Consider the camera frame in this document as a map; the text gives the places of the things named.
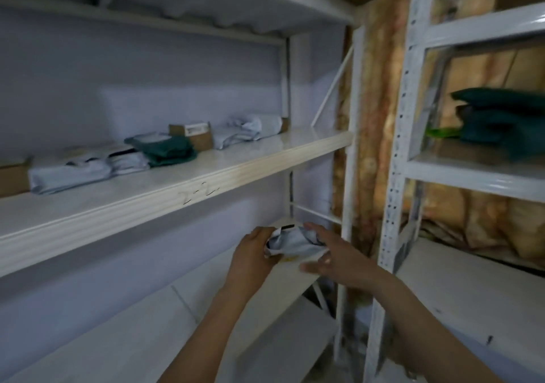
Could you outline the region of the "person's left forearm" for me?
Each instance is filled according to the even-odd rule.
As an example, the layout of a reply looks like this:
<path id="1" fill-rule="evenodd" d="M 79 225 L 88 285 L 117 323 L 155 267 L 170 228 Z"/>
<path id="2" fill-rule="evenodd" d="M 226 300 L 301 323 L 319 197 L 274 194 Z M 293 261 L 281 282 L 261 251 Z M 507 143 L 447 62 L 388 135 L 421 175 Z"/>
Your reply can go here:
<path id="1" fill-rule="evenodd" d="M 157 383 L 215 383 L 230 335 L 258 283 L 228 282 Z"/>

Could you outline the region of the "long grey mailer bag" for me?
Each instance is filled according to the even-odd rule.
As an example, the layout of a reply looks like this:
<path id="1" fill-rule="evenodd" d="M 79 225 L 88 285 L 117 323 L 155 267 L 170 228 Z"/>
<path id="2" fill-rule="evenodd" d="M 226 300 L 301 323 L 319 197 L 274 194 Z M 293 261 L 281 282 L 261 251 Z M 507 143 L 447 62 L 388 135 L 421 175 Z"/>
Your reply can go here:
<path id="1" fill-rule="evenodd" d="M 49 195 L 149 169 L 149 160 L 142 152 L 114 144 L 34 157 L 28 178 L 31 193 Z"/>

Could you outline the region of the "white metal shelving unit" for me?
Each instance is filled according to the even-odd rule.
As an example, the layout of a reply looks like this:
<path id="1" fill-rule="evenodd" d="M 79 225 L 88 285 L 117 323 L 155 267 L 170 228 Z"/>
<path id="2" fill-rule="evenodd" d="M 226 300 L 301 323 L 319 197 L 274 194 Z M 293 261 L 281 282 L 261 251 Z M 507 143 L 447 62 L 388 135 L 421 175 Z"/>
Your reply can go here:
<path id="1" fill-rule="evenodd" d="M 345 0 L 0 0 L 0 160 L 279 113 L 283 39 Z M 348 137 L 295 130 L 188 163 L 0 199 L 0 382 L 281 211 L 280 172 Z"/>

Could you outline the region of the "dark teal folded bags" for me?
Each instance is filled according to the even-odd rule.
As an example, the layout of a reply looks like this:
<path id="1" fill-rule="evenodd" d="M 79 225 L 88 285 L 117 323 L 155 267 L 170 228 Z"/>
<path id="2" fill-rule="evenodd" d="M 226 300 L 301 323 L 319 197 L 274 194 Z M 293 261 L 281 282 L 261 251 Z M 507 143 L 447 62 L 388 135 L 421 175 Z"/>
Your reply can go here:
<path id="1" fill-rule="evenodd" d="M 451 98 L 462 102 L 461 141 L 503 149 L 513 161 L 545 155 L 545 92 L 476 87 Z"/>

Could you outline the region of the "brown cardboard box white label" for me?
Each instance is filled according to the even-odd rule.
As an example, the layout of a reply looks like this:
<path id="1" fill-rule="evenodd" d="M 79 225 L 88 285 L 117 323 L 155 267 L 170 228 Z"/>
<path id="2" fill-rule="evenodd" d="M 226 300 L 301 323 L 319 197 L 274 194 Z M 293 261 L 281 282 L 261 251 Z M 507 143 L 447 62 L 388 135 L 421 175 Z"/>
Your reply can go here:
<path id="1" fill-rule="evenodd" d="M 171 136 L 183 136 L 189 139 L 197 152 L 205 152 L 214 148 L 214 140 L 209 122 L 200 122 L 189 125 L 168 125 Z"/>

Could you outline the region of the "person's left hand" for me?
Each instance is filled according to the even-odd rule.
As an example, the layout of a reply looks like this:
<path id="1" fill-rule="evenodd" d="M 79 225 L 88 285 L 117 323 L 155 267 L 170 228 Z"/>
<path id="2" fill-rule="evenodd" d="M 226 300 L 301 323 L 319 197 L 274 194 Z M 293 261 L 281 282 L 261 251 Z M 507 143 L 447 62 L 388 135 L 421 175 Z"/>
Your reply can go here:
<path id="1" fill-rule="evenodd" d="M 256 227 L 236 247 L 225 287 L 234 296 L 249 301 L 261 288 L 272 268 L 267 267 L 264 246 L 274 227 Z"/>

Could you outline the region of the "crumpled grey mailer bag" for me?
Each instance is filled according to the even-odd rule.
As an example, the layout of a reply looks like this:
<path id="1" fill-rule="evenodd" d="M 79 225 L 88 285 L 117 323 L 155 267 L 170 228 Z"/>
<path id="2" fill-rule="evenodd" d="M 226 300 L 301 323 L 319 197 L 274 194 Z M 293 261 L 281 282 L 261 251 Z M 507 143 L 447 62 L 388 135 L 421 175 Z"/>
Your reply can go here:
<path id="1" fill-rule="evenodd" d="M 247 113 L 231 117 L 212 128 L 214 149 L 273 137 L 282 131 L 283 118 L 274 114 Z"/>

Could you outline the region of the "person's right forearm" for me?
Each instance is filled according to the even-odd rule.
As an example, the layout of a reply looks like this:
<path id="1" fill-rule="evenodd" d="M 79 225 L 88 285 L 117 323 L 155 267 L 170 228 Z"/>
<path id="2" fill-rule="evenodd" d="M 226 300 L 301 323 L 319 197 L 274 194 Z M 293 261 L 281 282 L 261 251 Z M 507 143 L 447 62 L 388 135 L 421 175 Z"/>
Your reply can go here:
<path id="1" fill-rule="evenodd" d="M 398 277 L 379 269 L 371 290 L 428 383 L 504 383 Z"/>

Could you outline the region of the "orange patterned curtain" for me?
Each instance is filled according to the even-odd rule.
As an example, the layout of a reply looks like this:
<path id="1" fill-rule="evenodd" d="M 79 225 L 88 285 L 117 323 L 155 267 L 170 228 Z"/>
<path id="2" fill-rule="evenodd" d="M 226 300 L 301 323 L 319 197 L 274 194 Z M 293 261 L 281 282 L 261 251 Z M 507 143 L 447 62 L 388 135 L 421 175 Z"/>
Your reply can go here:
<path id="1" fill-rule="evenodd" d="M 356 246 L 373 260 L 387 185 L 410 0 L 371 0 L 360 102 Z M 443 90 L 440 124 L 458 126 L 448 95 L 470 87 L 545 92 L 545 42 L 517 50 L 455 58 Z M 518 256 L 545 269 L 545 205 L 430 184 L 421 235 L 481 256 Z"/>

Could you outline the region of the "person's right hand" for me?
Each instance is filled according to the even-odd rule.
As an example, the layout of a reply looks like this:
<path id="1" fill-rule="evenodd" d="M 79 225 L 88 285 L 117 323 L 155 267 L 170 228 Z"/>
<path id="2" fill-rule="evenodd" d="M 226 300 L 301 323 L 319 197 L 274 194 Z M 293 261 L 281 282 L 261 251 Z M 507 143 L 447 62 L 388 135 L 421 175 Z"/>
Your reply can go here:
<path id="1" fill-rule="evenodd" d="M 333 273 L 317 276 L 327 277 L 335 283 L 371 294 L 391 278 L 390 273 L 333 231 L 315 223 L 305 223 L 303 226 L 316 231 L 319 239 L 328 248 L 325 254 L 331 255 Z"/>

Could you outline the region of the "plain brown cardboard box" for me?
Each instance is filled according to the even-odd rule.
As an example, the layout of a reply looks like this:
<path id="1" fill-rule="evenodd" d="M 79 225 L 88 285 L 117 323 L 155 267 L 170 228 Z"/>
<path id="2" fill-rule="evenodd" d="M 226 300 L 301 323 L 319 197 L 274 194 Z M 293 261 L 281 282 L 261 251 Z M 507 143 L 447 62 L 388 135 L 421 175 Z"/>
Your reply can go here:
<path id="1" fill-rule="evenodd" d="M 31 190 L 29 157 L 0 158 L 0 199 L 28 193 Z"/>

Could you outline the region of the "white perforated shelving rack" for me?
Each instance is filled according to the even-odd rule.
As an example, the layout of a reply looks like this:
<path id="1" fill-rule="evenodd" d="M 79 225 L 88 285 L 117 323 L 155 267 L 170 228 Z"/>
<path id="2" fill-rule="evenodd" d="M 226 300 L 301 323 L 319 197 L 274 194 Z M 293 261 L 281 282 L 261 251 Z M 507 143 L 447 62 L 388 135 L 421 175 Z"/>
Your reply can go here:
<path id="1" fill-rule="evenodd" d="M 545 3 L 438 25 L 432 3 L 410 0 L 378 265 L 447 327 L 545 376 L 545 278 L 418 233 L 428 183 L 545 204 L 545 164 L 508 164 L 459 141 L 424 147 L 451 59 L 545 39 Z"/>

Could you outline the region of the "small grey mailer bag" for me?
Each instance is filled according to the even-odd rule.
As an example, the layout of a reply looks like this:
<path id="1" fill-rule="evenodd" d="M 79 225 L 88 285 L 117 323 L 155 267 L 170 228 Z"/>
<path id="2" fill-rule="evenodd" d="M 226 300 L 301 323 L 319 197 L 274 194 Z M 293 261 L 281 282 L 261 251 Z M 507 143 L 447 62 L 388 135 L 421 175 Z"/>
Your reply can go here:
<path id="1" fill-rule="evenodd" d="M 328 248 L 315 230 L 294 224 L 277 228 L 264 246 L 266 257 L 283 256 L 287 260 L 320 257 Z"/>

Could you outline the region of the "dark green mailer bag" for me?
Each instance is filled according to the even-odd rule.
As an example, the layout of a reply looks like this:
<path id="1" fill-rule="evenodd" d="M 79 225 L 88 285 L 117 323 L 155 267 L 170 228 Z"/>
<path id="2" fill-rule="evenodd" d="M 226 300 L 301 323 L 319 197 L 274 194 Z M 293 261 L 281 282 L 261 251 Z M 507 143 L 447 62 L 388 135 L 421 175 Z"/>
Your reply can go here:
<path id="1" fill-rule="evenodd" d="M 189 138 L 180 135 L 152 132 L 126 138 L 124 143 L 141 152 L 151 168 L 183 164 L 198 157 Z"/>

